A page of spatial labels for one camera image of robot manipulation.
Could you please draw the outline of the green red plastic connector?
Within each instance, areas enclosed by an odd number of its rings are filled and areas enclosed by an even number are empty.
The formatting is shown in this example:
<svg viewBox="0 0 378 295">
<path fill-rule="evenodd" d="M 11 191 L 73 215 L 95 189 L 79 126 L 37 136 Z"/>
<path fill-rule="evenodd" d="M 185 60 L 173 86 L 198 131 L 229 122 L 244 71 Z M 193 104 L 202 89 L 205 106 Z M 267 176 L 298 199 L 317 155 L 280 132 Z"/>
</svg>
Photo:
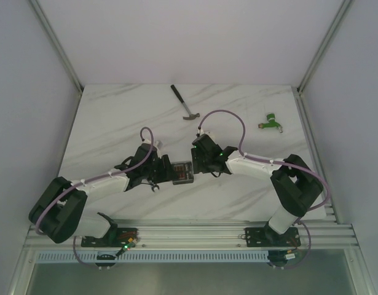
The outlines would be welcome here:
<svg viewBox="0 0 378 295">
<path fill-rule="evenodd" d="M 263 122 L 263 123 L 260 123 L 258 124 L 258 128 L 259 129 L 276 129 L 278 130 L 280 133 L 283 133 L 283 127 L 280 123 L 278 123 L 276 121 L 276 117 L 275 117 L 275 114 L 274 113 L 268 113 L 266 114 L 266 120 L 267 122 Z"/>
</svg>

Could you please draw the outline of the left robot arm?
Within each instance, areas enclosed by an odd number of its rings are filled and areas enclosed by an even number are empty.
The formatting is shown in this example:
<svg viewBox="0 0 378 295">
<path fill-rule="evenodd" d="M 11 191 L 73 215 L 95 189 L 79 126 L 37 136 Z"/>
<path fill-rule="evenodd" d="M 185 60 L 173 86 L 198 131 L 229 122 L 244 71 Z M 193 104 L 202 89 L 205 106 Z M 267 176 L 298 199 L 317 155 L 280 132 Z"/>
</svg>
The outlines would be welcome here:
<svg viewBox="0 0 378 295">
<path fill-rule="evenodd" d="M 69 181 L 62 176 L 53 179 L 28 219 L 54 243 L 72 236 L 87 236 L 94 237 L 103 247 L 110 247 L 118 238 L 114 221 L 104 213 L 87 211 L 86 203 L 127 192 L 143 181 L 157 189 L 160 183 L 175 178 L 169 157 L 159 156 L 156 147 L 143 143 L 135 155 L 104 175 L 83 181 Z"/>
</svg>

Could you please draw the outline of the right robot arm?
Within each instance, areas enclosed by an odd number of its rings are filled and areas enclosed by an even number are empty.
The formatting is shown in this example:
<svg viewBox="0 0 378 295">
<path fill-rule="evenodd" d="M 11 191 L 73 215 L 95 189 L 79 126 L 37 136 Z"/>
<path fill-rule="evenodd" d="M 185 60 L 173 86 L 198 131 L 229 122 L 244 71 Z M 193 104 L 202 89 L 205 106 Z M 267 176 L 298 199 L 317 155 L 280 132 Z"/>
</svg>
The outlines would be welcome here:
<svg viewBox="0 0 378 295">
<path fill-rule="evenodd" d="M 272 160 L 245 154 L 237 147 L 222 149 L 205 133 L 197 136 L 192 145 L 195 174 L 244 175 L 272 183 L 280 206 L 258 234 L 251 234 L 262 245 L 287 246 L 296 235 L 292 225 L 305 216 L 323 192 L 323 183 L 298 155 Z"/>
</svg>

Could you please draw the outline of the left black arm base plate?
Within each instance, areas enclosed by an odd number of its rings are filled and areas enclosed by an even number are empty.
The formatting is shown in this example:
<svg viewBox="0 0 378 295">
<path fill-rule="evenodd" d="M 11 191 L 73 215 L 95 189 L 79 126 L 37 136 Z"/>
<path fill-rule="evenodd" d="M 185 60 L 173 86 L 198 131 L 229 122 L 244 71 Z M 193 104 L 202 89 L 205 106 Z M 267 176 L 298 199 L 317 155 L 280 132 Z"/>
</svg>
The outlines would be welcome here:
<svg viewBox="0 0 378 295">
<path fill-rule="evenodd" d="M 138 229 L 124 227 L 109 229 L 101 238 L 82 237 L 81 247 L 84 248 L 120 248 L 132 242 L 138 236 Z"/>
</svg>

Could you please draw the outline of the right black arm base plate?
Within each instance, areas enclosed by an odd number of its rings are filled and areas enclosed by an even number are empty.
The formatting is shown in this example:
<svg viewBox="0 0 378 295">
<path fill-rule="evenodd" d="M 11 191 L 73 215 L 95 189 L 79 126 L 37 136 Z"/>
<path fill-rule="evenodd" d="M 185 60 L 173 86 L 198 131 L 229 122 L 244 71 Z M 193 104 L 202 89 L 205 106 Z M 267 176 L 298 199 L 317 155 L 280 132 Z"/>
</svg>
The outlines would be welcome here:
<svg viewBox="0 0 378 295">
<path fill-rule="evenodd" d="M 298 229 L 290 227 L 284 234 L 278 234 L 271 228 L 247 227 L 244 229 L 243 238 L 247 247 L 252 248 L 283 248 L 301 246 Z"/>
</svg>

